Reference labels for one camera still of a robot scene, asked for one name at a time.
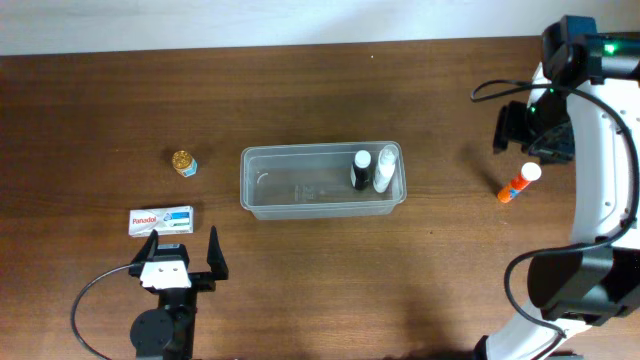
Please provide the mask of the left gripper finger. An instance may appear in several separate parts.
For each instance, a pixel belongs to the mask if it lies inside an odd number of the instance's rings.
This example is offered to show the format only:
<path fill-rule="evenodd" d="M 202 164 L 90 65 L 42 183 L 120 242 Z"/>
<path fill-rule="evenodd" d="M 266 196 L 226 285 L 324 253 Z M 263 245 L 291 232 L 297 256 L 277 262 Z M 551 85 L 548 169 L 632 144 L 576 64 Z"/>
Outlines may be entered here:
<path fill-rule="evenodd" d="M 215 280 L 229 279 L 229 269 L 220 247 L 218 232 L 215 226 L 212 226 L 210 230 L 207 264 Z"/>
<path fill-rule="evenodd" d="M 131 263 L 144 264 L 145 262 L 150 261 L 155 256 L 155 251 L 158 247 L 158 239 L 158 232 L 156 230 L 152 230 L 146 242 L 139 250 L 139 252 L 134 256 Z"/>

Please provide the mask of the orange tube white cap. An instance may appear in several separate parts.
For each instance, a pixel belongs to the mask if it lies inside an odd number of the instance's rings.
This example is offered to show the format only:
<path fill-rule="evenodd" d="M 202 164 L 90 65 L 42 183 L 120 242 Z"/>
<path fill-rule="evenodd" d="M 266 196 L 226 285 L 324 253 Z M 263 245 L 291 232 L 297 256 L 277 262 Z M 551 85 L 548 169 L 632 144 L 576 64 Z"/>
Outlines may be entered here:
<path fill-rule="evenodd" d="M 498 192 L 497 199 L 502 203 L 509 203 L 532 182 L 539 180 L 541 175 L 542 170 L 537 163 L 525 163 L 520 172 Z"/>

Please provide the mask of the white translucent bottle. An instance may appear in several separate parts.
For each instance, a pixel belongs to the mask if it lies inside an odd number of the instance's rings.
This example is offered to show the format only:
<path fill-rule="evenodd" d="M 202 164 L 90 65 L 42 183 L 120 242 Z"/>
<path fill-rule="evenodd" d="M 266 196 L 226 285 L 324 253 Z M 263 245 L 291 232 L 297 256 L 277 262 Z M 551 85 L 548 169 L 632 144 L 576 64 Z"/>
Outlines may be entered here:
<path fill-rule="evenodd" d="M 384 193 L 393 177 L 399 150 L 395 145 L 386 145 L 379 153 L 375 169 L 373 187 L 377 193 Z"/>

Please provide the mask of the black bottle white cap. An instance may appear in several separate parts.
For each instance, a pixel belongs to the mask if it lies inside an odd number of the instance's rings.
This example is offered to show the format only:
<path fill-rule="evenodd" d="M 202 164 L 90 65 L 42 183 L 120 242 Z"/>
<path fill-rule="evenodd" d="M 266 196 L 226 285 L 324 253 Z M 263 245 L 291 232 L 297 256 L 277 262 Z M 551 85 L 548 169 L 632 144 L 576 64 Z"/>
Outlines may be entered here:
<path fill-rule="evenodd" d="M 371 160 L 371 154 L 366 150 L 360 150 L 355 154 L 350 173 L 351 183 L 355 190 L 362 191 L 368 187 L 371 180 Z"/>

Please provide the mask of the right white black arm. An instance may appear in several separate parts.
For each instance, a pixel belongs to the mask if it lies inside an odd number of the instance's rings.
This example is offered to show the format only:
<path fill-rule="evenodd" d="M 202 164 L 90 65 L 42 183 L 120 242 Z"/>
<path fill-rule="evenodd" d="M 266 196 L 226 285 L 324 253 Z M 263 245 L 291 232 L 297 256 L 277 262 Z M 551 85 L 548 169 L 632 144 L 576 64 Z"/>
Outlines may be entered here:
<path fill-rule="evenodd" d="M 576 206 L 567 246 L 524 253 L 528 299 L 477 359 L 546 359 L 571 337 L 639 307 L 639 43 L 566 15 L 542 35 L 527 92 L 499 112 L 495 152 L 510 143 L 544 164 L 573 163 Z"/>

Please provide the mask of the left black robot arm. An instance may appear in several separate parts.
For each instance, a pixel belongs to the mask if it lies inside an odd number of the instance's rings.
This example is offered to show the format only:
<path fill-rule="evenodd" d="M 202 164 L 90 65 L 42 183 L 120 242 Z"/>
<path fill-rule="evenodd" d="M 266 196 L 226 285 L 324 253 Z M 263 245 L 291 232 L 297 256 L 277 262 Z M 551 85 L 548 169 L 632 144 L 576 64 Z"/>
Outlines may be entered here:
<path fill-rule="evenodd" d="M 158 297 L 155 308 L 141 313 L 132 323 L 130 341 L 137 359 L 182 360 L 193 357 L 197 299 L 216 290 L 218 281 L 229 278 L 218 232 L 210 230 L 204 272 L 188 270 L 190 258 L 183 244 L 160 244 L 152 231 L 133 258 L 129 275 Z"/>

